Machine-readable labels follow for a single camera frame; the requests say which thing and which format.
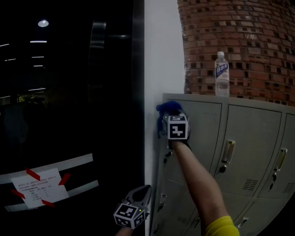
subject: plastic water bottle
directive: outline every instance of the plastic water bottle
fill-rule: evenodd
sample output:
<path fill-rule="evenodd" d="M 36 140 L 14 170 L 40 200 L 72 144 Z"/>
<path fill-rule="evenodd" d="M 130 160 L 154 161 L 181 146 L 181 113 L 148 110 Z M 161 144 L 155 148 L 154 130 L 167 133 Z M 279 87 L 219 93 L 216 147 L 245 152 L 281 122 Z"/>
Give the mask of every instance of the plastic water bottle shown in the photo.
<path fill-rule="evenodd" d="M 230 96 L 230 69 L 229 63 L 224 59 L 224 52 L 217 53 L 215 61 L 215 95 L 222 97 Z"/>

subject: red brick wall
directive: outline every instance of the red brick wall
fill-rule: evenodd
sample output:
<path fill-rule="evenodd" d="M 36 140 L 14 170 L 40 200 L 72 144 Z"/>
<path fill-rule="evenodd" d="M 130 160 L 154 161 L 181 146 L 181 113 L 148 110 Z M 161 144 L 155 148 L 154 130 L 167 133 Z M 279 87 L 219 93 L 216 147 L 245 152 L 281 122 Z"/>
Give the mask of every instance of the red brick wall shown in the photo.
<path fill-rule="evenodd" d="M 295 106 L 295 8 L 286 0 L 178 0 L 185 93 L 214 94 L 218 51 L 230 95 Z"/>

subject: locker door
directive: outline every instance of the locker door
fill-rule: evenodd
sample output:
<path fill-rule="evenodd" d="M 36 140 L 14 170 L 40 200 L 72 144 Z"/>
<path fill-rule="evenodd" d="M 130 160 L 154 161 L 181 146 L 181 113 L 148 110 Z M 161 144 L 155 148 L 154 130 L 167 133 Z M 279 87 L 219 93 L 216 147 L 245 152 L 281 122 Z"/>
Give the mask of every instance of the locker door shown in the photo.
<path fill-rule="evenodd" d="M 164 180 L 162 193 L 165 205 L 158 215 L 161 218 L 161 236 L 179 236 L 191 218 L 195 204 L 186 185 Z"/>
<path fill-rule="evenodd" d="M 228 193 L 223 193 L 223 198 L 226 209 L 233 221 L 238 218 L 251 201 L 250 197 Z M 201 236 L 201 223 L 195 219 L 186 231 L 183 236 Z"/>
<path fill-rule="evenodd" d="M 189 116 L 189 145 L 201 164 L 210 170 L 218 136 L 221 104 L 181 100 L 177 102 Z M 174 154 L 167 158 L 164 172 L 166 178 L 185 183 Z"/>
<path fill-rule="evenodd" d="M 288 198 L 295 186 L 295 116 L 287 115 L 286 124 L 283 134 L 281 149 L 277 155 L 275 165 L 284 158 L 280 171 L 275 171 L 277 166 L 274 166 L 265 183 L 259 197 L 264 198 Z"/>
<path fill-rule="evenodd" d="M 258 198 L 241 217 L 236 226 L 241 236 L 255 236 L 260 233 L 281 211 L 286 199 Z"/>
<path fill-rule="evenodd" d="M 229 106 L 224 147 L 215 173 L 223 192 L 254 195 L 272 157 L 280 119 L 280 112 Z M 232 155 L 225 151 L 228 141 L 235 142 Z M 222 163 L 224 156 L 231 158 L 229 164 Z M 224 165 L 225 172 L 219 172 Z"/>

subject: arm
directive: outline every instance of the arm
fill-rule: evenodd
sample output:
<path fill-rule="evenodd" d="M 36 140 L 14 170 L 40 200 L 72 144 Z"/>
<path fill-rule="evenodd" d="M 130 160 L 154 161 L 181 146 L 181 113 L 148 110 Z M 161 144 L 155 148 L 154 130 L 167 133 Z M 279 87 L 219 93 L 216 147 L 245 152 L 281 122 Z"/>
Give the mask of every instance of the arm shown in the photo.
<path fill-rule="evenodd" d="M 228 216 L 220 188 L 211 174 L 185 144 L 172 141 L 172 146 L 204 226 L 207 227 L 222 216 Z"/>
<path fill-rule="evenodd" d="M 115 236 L 131 236 L 133 230 L 128 228 L 121 228 Z"/>

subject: metal door handle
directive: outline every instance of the metal door handle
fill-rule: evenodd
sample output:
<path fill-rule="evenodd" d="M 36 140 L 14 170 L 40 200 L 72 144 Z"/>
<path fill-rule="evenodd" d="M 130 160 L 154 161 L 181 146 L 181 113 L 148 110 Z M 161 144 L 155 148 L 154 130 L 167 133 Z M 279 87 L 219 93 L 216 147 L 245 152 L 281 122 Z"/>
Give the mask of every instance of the metal door handle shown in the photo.
<path fill-rule="evenodd" d="M 275 165 L 274 171 L 280 171 L 281 167 L 283 165 L 283 162 L 285 160 L 286 154 L 287 154 L 287 149 L 281 149 L 280 153 L 279 153 L 279 157 L 277 159 L 277 163 Z"/>
<path fill-rule="evenodd" d="M 239 221 L 238 225 L 236 225 L 236 228 L 238 228 L 238 229 L 241 228 L 241 227 L 243 226 L 243 224 L 246 223 L 247 220 L 249 220 L 248 217 L 244 217 L 243 219 L 241 219 L 241 220 Z"/>
<path fill-rule="evenodd" d="M 229 141 L 229 140 L 226 141 L 221 162 L 226 164 L 230 163 L 234 149 L 235 149 L 235 144 L 236 144 L 235 141 Z"/>

